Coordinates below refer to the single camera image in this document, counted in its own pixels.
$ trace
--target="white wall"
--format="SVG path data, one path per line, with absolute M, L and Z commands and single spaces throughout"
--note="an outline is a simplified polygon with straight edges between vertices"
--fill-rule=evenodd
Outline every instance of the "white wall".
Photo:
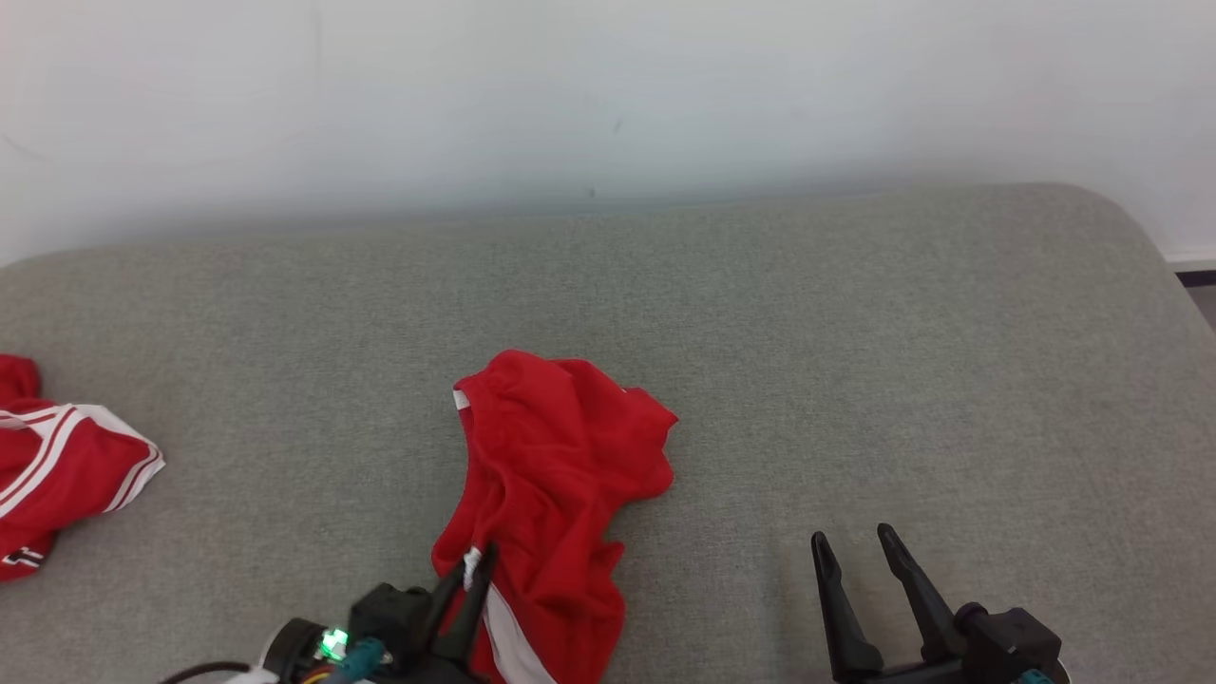
M 1216 258 L 1216 5 L 0 0 L 0 263 L 828 180 L 1076 183 Z

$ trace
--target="floor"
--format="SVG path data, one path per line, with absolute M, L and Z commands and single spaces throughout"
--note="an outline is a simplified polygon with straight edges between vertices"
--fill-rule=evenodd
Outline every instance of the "floor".
M 1216 329 L 1216 285 L 1207 285 L 1205 287 L 1192 287 L 1187 290 L 1190 293 L 1190 298 L 1195 301 L 1195 305 L 1199 310 L 1204 313 L 1204 318 L 1207 319 L 1207 324 Z

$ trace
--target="gray couch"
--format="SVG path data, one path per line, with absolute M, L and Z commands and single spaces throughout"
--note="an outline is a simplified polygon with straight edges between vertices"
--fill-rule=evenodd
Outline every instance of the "gray couch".
M 604 682 L 827 682 L 816 529 L 871 641 L 914 660 L 882 521 L 952 606 L 1052 627 L 1075 682 L 1216 668 L 1216 337 L 1087 191 L 108 247 L 5 268 L 0 301 L 0 351 L 168 460 L 0 585 L 5 683 L 151 683 L 429 584 L 450 388 L 508 347 L 681 419 L 675 484 L 613 526 Z

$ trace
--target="white trim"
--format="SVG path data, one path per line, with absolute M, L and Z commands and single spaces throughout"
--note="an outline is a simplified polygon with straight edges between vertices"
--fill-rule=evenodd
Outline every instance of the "white trim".
M 143 490 L 143 486 L 152 480 L 152 476 L 161 472 L 161 469 L 164 467 L 164 458 L 162 458 L 161 450 L 156 447 L 152 447 L 152 450 L 156 452 L 156 455 L 151 461 L 143 462 L 140 473 L 135 477 L 135 483 L 131 484 L 131 490 L 126 493 L 126 498 L 123 503 L 118 504 L 118 508 L 126 508 L 126 504 L 135 500 L 135 497 Z
M 156 447 L 148 444 L 148 455 L 140 462 L 133 465 L 131 469 L 126 471 L 126 477 L 123 480 L 123 483 L 118 486 L 118 492 L 114 492 L 114 499 L 109 501 L 109 505 L 106 506 L 106 510 L 101 512 L 109 512 L 114 509 L 122 508 L 122 505 L 125 505 L 124 499 L 126 499 L 126 492 L 131 488 L 131 482 L 135 481 L 135 476 L 139 475 L 140 469 L 154 461 L 157 458 L 159 458 L 159 455 L 161 452 L 157 452 Z
M 63 422 L 63 416 L 66 415 L 67 414 L 63 414 L 58 416 L 58 419 L 50 421 L 51 433 L 55 432 L 55 427 L 57 427 L 61 422 Z M 39 436 L 41 437 L 43 443 L 38 445 L 38 452 L 34 453 L 34 458 L 30 459 L 29 465 L 27 465 L 26 469 L 21 471 L 21 475 L 15 477 L 13 481 L 9 483 L 9 487 L 5 487 L 4 492 L 0 492 L 0 501 L 7 499 L 10 494 L 12 494 L 18 487 L 21 487 L 21 482 L 26 480 L 26 476 L 33 473 L 43 462 L 43 460 L 46 458 L 46 453 L 50 450 L 51 444 L 50 441 L 46 438 L 46 436 L 43 436 L 41 433 L 39 433 Z
M 50 437 L 45 434 L 45 427 L 52 425 L 51 421 L 39 420 L 38 422 L 26 422 L 19 417 L 0 417 L 0 428 L 2 430 L 33 430 L 38 433 L 39 439 L 46 439 Z
M 494 584 L 490 584 L 490 593 L 485 596 L 482 619 L 485 621 L 485 630 L 494 649 L 494 666 L 507 684 L 557 684 L 528 643 L 528 635 L 519 627 L 516 613 Z
M 58 433 L 55 434 L 55 439 L 43 442 L 44 445 L 47 442 L 54 442 L 51 444 L 51 448 L 46 452 L 46 459 L 38 466 L 38 470 L 34 472 L 34 476 L 30 477 L 29 481 L 26 482 L 21 487 L 21 489 L 17 490 L 17 494 L 12 499 L 0 505 L 0 517 L 7 515 L 9 511 L 15 509 L 17 504 L 23 501 L 26 497 L 29 495 L 30 492 L 36 489 L 38 486 L 41 484 L 44 480 L 46 480 L 46 476 L 50 475 L 51 470 L 55 469 L 55 464 L 58 462 L 60 455 L 63 454 L 63 447 L 67 445 L 68 439 L 72 437 L 72 431 L 84 419 L 85 415 L 83 413 L 72 409 L 68 409 L 68 411 L 63 414 L 63 417 L 60 419 L 62 427 L 60 427 Z
M 27 420 L 34 420 L 38 417 L 51 415 L 57 410 L 60 410 L 60 407 L 47 407 L 45 409 L 39 409 L 36 411 L 30 411 L 28 414 L 15 414 L 12 411 L 0 410 L 0 417 L 11 417 L 24 422 Z
M 106 506 L 106 510 L 102 512 L 122 509 L 126 504 L 131 503 L 131 499 L 134 499 L 136 494 L 143 489 L 143 486 L 147 484 L 148 480 L 152 480 L 152 476 L 164 467 L 164 458 L 161 454 L 161 449 L 157 449 L 157 445 L 153 444 L 147 437 L 136 432 L 134 427 L 126 425 L 123 419 L 114 415 L 106 407 L 98 407 L 96 404 L 80 404 L 77 409 L 91 417 L 98 427 L 117 434 L 134 437 L 148 445 L 148 455 L 126 471 L 126 477 L 118 487 L 118 492 L 114 492 L 113 500 L 109 501 L 109 505 Z

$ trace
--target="red cloth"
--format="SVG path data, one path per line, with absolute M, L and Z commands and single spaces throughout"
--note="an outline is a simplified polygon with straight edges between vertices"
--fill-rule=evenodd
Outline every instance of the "red cloth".
M 164 466 L 105 408 L 38 392 L 34 361 L 0 354 L 0 582 L 35 572 L 60 529 L 125 506 Z
M 494 587 L 545 669 L 558 684 L 595 684 L 625 621 L 612 583 L 625 546 L 603 534 L 620 506 L 671 486 L 663 444 L 676 416 L 587 361 L 518 351 L 456 389 L 468 476 L 435 570 L 495 542 Z M 484 630 L 475 649 L 474 669 L 505 682 Z

